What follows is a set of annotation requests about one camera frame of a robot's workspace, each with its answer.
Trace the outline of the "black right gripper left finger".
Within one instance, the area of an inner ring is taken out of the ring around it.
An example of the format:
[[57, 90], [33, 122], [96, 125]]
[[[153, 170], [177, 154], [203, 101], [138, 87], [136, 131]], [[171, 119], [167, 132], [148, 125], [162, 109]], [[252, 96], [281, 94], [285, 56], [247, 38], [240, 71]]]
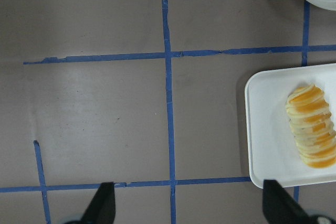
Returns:
[[113, 224], [116, 216], [114, 183], [102, 183], [81, 217], [81, 223]]

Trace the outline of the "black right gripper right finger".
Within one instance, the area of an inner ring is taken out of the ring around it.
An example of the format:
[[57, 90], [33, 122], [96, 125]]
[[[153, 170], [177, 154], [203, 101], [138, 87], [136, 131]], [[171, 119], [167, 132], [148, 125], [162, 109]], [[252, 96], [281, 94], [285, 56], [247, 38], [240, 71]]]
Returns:
[[268, 223], [314, 223], [276, 180], [264, 180], [263, 214]]

